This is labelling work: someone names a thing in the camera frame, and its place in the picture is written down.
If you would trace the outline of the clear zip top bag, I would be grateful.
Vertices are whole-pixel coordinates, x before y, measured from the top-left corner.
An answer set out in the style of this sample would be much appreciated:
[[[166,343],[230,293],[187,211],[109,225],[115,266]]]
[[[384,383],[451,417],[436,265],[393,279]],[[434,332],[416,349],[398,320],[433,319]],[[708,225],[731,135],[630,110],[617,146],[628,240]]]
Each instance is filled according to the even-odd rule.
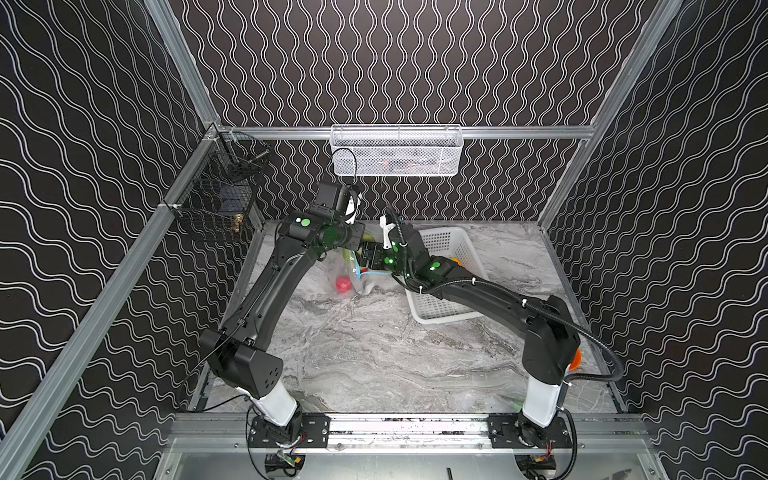
[[[336,268],[336,279],[345,276],[350,278],[353,284],[353,289],[345,294],[370,294],[383,279],[391,278],[391,273],[386,270],[371,270],[363,267],[357,259],[357,251],[340,249],[339,252],[341,254],[341,266]]]

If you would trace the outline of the red apple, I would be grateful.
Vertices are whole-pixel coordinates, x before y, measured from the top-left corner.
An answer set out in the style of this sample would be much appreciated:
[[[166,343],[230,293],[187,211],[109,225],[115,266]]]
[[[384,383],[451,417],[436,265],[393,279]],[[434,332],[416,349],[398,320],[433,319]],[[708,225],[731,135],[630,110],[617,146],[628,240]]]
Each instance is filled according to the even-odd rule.
[[[345,294],[353,289],[353,284],[350,278],[341,276],[336,279],[335,287],[339,294]]]

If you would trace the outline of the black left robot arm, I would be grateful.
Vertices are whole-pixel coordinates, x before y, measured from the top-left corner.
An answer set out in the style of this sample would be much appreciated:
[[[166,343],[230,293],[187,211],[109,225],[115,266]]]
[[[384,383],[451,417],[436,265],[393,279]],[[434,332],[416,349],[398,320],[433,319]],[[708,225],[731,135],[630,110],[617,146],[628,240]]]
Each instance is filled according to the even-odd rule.
[[[250,397],[272,425],[288,428],[298,402],[282,383],[283,360],[268,352],[277,324],[306,273],[336,249],[359,247],[365,226],[354,220],[359,203],[352,186],[322,182],[309,208],[275,227],[272,253],[256,282],[220,327],[200,337],[210,370]]]

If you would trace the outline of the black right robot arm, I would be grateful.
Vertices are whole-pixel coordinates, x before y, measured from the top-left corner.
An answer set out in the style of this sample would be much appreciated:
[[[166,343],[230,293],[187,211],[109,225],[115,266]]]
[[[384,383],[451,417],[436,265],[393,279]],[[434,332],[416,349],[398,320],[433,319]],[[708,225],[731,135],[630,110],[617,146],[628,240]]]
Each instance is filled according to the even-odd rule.
[[[528,375],[520,414],[530,424],[549,426],[562,409],[564,388],[574,381],[615,382],[624,374],[618,355],[572,320],[558,296],[542,300],[487,280],[450,256],[435,255],[422,233],[409,224],[394,227],[382,242],[365,241],[355,251],[359,266],[389,272],[407,291],[470,308],[524,340],[522,364]],[[570,370],[586,339],[608,356],[609,374]]]

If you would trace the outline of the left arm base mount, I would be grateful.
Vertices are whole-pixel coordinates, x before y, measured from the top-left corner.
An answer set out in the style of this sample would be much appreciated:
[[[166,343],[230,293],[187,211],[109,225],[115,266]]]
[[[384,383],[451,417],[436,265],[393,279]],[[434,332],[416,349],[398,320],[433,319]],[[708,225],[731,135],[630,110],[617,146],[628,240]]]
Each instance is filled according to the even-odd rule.
[[[297,412],[286,426],[257,416],[247,428],[247,445],[250,448],[326,448],[330,423],[331,418],[321,413]]]

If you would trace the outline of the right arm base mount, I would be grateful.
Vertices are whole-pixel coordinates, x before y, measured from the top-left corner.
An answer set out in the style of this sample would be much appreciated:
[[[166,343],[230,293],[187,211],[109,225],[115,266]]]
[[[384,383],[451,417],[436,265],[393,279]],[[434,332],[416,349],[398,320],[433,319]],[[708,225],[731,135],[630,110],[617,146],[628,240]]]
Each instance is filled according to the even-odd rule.
[[[486,424],[494,449],[567,449],[573,444],[567,422],[559,416],[547,427],[536,425],[521,413],[491,414]]]

